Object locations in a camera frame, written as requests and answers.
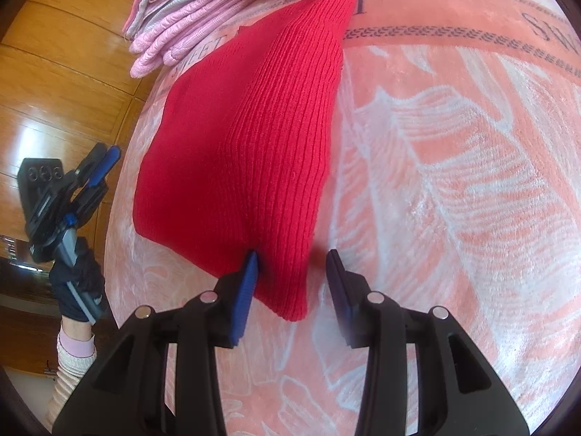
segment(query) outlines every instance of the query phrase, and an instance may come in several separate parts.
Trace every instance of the metal screw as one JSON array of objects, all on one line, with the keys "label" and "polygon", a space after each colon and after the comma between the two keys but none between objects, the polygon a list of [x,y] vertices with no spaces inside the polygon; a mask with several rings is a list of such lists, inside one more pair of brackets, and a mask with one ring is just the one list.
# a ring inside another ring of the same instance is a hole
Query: metal screw
[{"label": "metal screw", "polygon": [[148,318],[151,315],[151,308],[146,304],[141,305],[137,310],[135,310],[135,316],[137,316],[140,320],[144,318]]},{"label": "metal screw", "polygon": [[381,293],[381,292],[369,292],[367,294],[367,300],[370,303],[383,303],[383,301],[385,300],[385,297],[383,296],[383,293]]},{"label": "metal screw", "polygon": [[448,316],[450,316],[448,310],[446,310],[443,306],[435,306],[432,310],[432,314],[439,320],[445,320]]},{"label": "metal screw", "polygon": [[218,294],[213,290],[208,290],[200,295],[202,303],[214,303],[218,299]]}]

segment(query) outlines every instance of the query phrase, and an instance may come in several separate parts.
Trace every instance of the sweater sleeve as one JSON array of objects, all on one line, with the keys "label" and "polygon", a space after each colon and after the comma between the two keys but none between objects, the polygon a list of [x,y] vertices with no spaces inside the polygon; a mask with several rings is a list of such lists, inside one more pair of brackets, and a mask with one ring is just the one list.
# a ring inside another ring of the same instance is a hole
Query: sweater sleeve
[{"label": "sweater sleeve", "polygon": [[[60,333],[56,340],[56,350],[59,355],[59,368],[56,372],[56,383],[54,384],[54,390],[52,392],[52,399],[48,403],[48,411],[46,413],[46,419],[50,425],[50,429],[59,416],[60,411],[65,406],[66,401],[73,393],[77,384],[80,382],[85,372],[89,369],[92,363],[97,358],[97,351],[93,344],[93,338],[90,341],[75,341],[69,338],[65,332],[60,330]],[[86,352],[86,349],[90,346],[92,348],[92,353]],[[76,357],[73,353],[77,355],[88,355],[88,357]]]}]

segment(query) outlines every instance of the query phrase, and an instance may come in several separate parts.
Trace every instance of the black glove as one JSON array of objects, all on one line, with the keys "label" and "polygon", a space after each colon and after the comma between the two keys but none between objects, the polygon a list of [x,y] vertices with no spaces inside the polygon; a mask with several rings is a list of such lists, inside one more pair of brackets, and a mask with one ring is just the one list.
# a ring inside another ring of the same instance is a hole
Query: black glove
[{"label": "black glove", "polygon": [[93,298],[105,294],[105,278],[101,266],[95,260],[95,254],[89,248],[85,238],[78,238],[75,245],[77,262],[71,269],[62,260],[56,259],[48,274],[52,290],[59,302],[60,314],[77,322],[87,322],[88,319],[79,307],[67,282],[77,285],[79,292],[88,292]]}]

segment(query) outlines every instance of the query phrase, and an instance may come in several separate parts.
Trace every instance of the red cloth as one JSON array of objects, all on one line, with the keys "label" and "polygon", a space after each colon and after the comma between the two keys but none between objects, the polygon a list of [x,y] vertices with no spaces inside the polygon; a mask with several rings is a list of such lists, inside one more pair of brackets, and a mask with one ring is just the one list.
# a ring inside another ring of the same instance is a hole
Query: red cloth
[{"label": "red cloth", "polygon": [[135,190],[137,233],[215,276],[259,254],[255,297],[306,315],[341,40],[356,0],[269,14],[173,85]]}]

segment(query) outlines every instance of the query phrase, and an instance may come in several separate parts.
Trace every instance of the folded red sweater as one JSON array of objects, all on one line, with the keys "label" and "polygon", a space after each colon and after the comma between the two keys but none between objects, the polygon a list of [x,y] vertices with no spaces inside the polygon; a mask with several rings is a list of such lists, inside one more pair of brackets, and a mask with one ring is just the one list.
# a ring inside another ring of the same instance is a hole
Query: folded red sweater
[{"label": "folded red sweater", "polygon": [[341,41],[356,0],[302,0],[243,28],[185,72],[143,158],[137,233],[215,276],[258,251],[255,296],[288,320],[328,174]]}]

